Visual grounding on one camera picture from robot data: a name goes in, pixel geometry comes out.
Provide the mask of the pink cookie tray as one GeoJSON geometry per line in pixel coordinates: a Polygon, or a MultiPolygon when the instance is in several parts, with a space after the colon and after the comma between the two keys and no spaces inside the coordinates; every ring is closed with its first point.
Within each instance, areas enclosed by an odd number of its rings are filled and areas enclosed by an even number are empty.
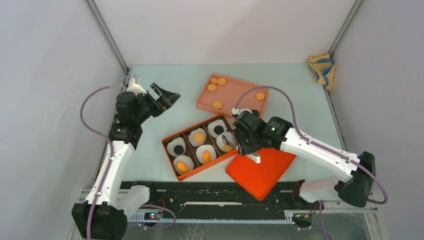
{"type": "Polygon", "coordinates": [[[237,106],[238,109],[250,109],[257,110],[259,112],[259,116],[263,117],[265,115],[266,107],[268,104],[268,99],[270,95],[270,91],[267,88],[261,88],[254,90],[248,93],[241,102],[237,105],[238,100],[242,95],[253,89],[258,87],[257,83],[249,82],[246,80],[242,80],[239,78],[226,76],[218,73],[213,73],[210,75],[203,89],[201,90],[196,102],[195,106],[199,110],[203,110],[216,115],[223,115],[227,118],[232,117],[232,109],[237,106]],[[207,90],[207,86],[212,84],[210,82],[211,78],[225,78],[226,84],[221,86],[216,84],[216,90],[211,92],[207,90]],[[256,93],[264,93],[265,99],[262,101],[258,101],[255,97],[256,93]],[[221,101],[222,108],[216,109],[213,107],[214,101],[221,101]]]}

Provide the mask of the orange fish cookie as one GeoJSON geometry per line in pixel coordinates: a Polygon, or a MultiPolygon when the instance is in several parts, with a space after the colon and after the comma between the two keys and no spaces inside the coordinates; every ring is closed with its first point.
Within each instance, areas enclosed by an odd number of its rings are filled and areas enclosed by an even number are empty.
{"type": "Polygon", "coordinates": [[[204,163],[208,163],[211,161],[211,153],[209,151],[204,151],[202,155],[202,160],[204,163]]]}
{"type": "Polygon", "coordinates": [[[177,162],[176,167],[181,174],[188,173],[190,170],[190,168],[182,161],[177,162]]]}

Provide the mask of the orange box lid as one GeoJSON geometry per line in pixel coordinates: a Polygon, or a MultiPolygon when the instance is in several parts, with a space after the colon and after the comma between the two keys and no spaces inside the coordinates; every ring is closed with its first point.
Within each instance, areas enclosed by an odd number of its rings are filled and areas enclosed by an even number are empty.
{"type": "Polygon", "coordinates": [[[261,149],[261,162],[237,155],[226,173],[256,200],[262,201],[290,167],[296,155],[270,148],[261,149]]]}

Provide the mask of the orange compartment box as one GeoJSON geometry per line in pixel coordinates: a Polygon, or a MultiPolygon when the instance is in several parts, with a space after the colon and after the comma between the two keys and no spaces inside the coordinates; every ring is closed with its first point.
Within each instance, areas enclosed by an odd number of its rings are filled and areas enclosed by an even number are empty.
{"type": "Polygon", "coordinates": [[[223,115],[216,115],[162,140],[165,153],[178,181],[215,166],[237,154],[224,138],[232,127],[223,115]]]}

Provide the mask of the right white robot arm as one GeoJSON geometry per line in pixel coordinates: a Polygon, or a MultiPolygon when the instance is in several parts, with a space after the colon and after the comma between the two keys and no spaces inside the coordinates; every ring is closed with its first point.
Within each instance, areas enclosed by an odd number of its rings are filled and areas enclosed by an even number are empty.
{"type": "Polygon", "coordinates": [[[280,117],[264,121],[252,112],[243,110],[233,122],[232,139],[241,156],[256,164],[262,162],[259,151],[275,149],[304,158],[327,168],[333,177],[316,181],[300,180],[291,194],[291,204],[304,209],[310,203],[322,200],[324,192],[334,191],[343,202],[363,208],[376,182],[375,157],[364,151],[347,152],[309,137],[291,122],[280,117]]]}

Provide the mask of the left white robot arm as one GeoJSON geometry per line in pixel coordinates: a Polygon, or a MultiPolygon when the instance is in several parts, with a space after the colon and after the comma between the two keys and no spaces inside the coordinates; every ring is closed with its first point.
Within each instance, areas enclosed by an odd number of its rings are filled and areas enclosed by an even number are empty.
{"type": "Polygon", "coordinates": [[[150,87],[158,98],[139,84],[118,84],[118,88],[126,88],[126,91],[116,96],[117,122],[108,134],[90,127],[83,116],[88,100],[108,87],[93,91],[81,104],[79,117],[84,127],[107,142],[103,164],[93,187],[85,200],[75,203],[71,211],[81,237],[86,240],[121,240],[127,230],[128,218],[142,205],[153,208],[158,202],[158,194],[144,185],[133,186],[124,197],[118,197],[124,169],[143,133],[142,124],[150,117],[163,114],[181,97],[179,93],[164,90],[156,83],[150,87]]]}

